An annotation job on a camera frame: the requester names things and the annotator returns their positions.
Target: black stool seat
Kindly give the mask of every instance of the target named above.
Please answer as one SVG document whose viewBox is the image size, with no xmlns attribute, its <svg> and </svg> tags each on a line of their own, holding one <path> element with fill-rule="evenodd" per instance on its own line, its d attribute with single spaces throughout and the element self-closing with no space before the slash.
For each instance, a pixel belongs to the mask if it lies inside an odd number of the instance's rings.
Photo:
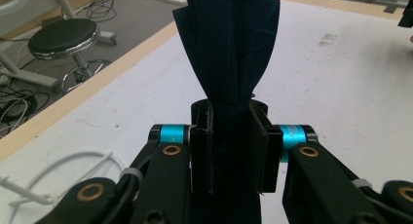
<svg viewBox="0 0 413 224">
<path fill-rule="evenodd" d="M 28 49 L 41 59 L 72 56 L 97 42 L 99 30 L 89 19 L 67 19 L 38 31 L 28 41 Z"/>
</svg>

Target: cable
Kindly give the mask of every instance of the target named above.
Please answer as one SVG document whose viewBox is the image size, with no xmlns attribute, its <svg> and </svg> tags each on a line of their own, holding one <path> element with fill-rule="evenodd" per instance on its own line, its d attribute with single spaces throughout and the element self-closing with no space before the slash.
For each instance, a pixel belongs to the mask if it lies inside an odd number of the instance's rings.
<svg viewBox="0 0 413 224">
<path fill-rule="evenodd" d="M 114 205 L 111 210 L 106 214 L 105 218 L 101 221 L 102 224 L 115 223 L 119 221 L 122 215 L 125 213 L 126 207 L 132 205 L 136 192 L 139 191 L 139 187 L 143 180 L 142 172 L 149 167 L 149 163 L 152 157 L 145 158 L 136 168 L 131 165 L 131 168 L 125 168 L 121 175 L 118 184 L 118 194 L 122 194 L 119 202 Z"/>
<path fill-rule="evenodd" d="M 13 41 L 13 42 L 17 42 L 17 41 L 28 41 L 29 38 L 24 38 L 24 39 L 6 39 L 6 38 L 1 38 L 0 37 L 0 41 Z"/>
<path fill-rule="evenodd" d="M 55 74 L 55 77 L 59 77 L 59 76 L 61 76 L 62 74 L 63 74 L 63 68 L 64 68 L 64 66 L 66 66 L 66 65 L 75 65 L 76 63 L 75 63 L 75 61 L 74 60 L 71 60 L 71 61 L 68 61 L 68 62 L 66 62 L 66 63 L 64 63 L 64 64 L 54 64 L 54 65 L 50 65 L 50 66 L 44 66 L 44 67 L 42 67 L 42 68 L 40 68 L 40 69 L 38 69 L 38 70 L 36 70 L 36 74 L 39 74 L 40 72 L 42 72 L 42 71 L 44 71 L 44 70 L 47 70 L 47 69 L 51 69 L 51 68 L 53 68 L 53 67 L 59 67 L 60 68 L 60 73 L 59 74 Z"/>
<path fill-rule="evenodd" d="M 354 181 L 356 179 L 359 179 L 359 177 L 353 173 L 349 168 L 347 168 L 340 160 L 338 160 L 332 153 L 329 151 L 326 151 L 327 154 L 331 157 L 331 159 L 337 164 L 337 166 L 347 175 L 347 177 L 351 180 Z M 380 194 L 378 194 L 376 191 L 374 191 L 372 188 L 363 186 L 358 188 L 364 195 L 366 195 L 368 198 L 372 199 L 379 199 Z"/>
<path fill-rule="evenodd" d="M 399 218 L 399 220 L 404 221 L 403 223 L 413 223 L 413 217 L 408 215 L 407 213 L 404 213 L 398 209 L 395 209 L 386 204 L 383 204 L 380 201 L 375 200 L 373 198 L 367 197 L 367 200 L 370 201 L 372 204 L 374 204 L 375 207 L 380 208 L 381 210 L 384 210 L 390 213 L 391 215 Z"/>
<path fill-rule="evenodd" d="M 40 171 L 30 182 L 29 184 L 26 186 L 26 189 L 28 191 L 30 191 L 36 184 L 38 184 L 52 169 L 57 168 L 63 164 L 65 164 L 68 161 L 72 161 L 74 159 L 78 159 L 81 157 L 101 157 L 106 158 L 107 160 L 110 160 L 112 162 L 115 163 L 115 165 L 120 169 L 120 171 L 122 171 L 124 169 L 124 165 L 123 163 L 117 158 L 115 157 L 112 153 L 109 154 L 109 157 L 107 156 L 107 154 L 103 154 L 101 152 L 95 152 L 95 151 L 87 151 L 87 152 L 79 152 L 79 153 L 75 153 L 75 154 L 71 154 L 68 155 L 64 158 L 61 158 L 57 161 L 55 161 L 54 163 L 48 165 L 46 168 L 44 168 L 42 171 Z M 103 163 L 98 163 L 97 166 L 100 168 L 103 165 Z M 92 169 L 88 169 L 88 172 L 93 172 L 96 171 L 97 168 L 92 168 Z M 84 179 L 85 177 L 87 177 L 88 174 L 84 174 L 83 176 L 81 176 L 81 178 L 79 178 L 80 180 Z M 13 220 L 16 216 L 16 213 L 19 209 L 19 205 L 13 206 L 12 210 L 10 211 L 10 215 L 9 215 L 9 219 L 7 220 L 6 223 L 12 224 Z"/>
<path fill-rule="evenodd" d="M 88 19 L 95 22 L 109 21 L 118 15 L 114 9 L 114 4 L 115 0 L 94 0 L 88 7 L 79 11 L 76 16 L 87 10 L 86 17 Z"/>
<path fill-rule="evenodd" d="M 3 101 L 0 102 L 0 123 L 8 126 L 0 129 L 0 131 L 8 131 L 0 138 L 15 130 L 24 118 L 24 121 L 27 121 L 32 114 L 39 112 L 50 99 L 47 93 L 34 93 L 31 90 L 16 91 L 9 85 L 2 85 L 0 86 L 1 89 L 4 89 L 4 91 L 0 92 L 0 97 L 3 97 Z M 44 97 L 42 103 L 38 101 L 40 96 Z"/>
<path fill-rule="evenodd" d="M 19 50 L 18 50 L 18 57 L 16 58 L 16 64 L 19 64 L 19 58 L 20 58 L 20 52 L 21 50 L 27 46 L 28 42 L 24 43 L 23 45 L 20 46 Z"/>
</svg>

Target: blue anodized part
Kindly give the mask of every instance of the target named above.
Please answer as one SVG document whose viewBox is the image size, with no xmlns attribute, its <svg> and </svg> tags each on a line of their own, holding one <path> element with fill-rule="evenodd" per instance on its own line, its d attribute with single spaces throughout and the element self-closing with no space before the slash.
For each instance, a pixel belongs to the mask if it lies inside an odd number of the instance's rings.
<svg viewBox="0 0 413 224">
<path fill-rule="evenodd" d="M 169 143 L 183 143 L 184 132 L 184 125 L 162 125 L 160 141 Z"/>
<path fill-rule="evenodd" d="M 280 125 L 283 132 L 282 163 L 288 162 L 288 151 L 297 143 L 306 143 L 307 136 L 299 125 Z"/>
</svg>

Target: black cloth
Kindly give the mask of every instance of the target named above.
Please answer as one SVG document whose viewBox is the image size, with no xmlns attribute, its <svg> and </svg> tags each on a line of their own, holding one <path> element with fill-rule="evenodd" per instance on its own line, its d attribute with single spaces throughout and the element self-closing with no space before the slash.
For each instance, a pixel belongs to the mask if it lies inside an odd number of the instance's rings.
<svg viewBox="0 0 413 224">
<path fill-rule="evenodd" d="M 213 107 L 213 195 L 192 198 L 191 223 L 261 223 L 244 154 L 252 91 L 271 57 L 280 0 L 187 0 L 173 11 L 191 65 Z"/>
</svg>

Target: white tabletop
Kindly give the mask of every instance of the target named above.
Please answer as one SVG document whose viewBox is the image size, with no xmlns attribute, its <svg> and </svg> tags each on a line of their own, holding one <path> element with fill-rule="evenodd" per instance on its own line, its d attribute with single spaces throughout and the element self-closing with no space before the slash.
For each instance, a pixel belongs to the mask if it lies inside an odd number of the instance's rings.
<svg viewBox="0 0 413 224">
<path fill-rule="evenodd" d="M 396 25 L 282 1 L 273 56 L 254 91 L 269 105 L 273 124 L 311 125 L 324 147 L 379 192 L 391 179 L 413 181 L 412 31 Z M 176 34 L 3 161 L 0 176 L 25 185 L 55 160 L 90 150 L 114 152 L 128 165 L 154 124 L 189 124 L 190 105 L 202 98 Z M 54 170 L 34 191 L 62 190 L 93 160 Z M 117 173 L 98 175 L 116 179 Z M 278 191 L 262 197 L 263 223 L 287 223 L 281 203 L 285 173 L 282 164 Z M 0 220 L 17 197 L 0 188 Z M 32 223 L 48 210 L 24 205 L 14 223 Z"/>
</svg>

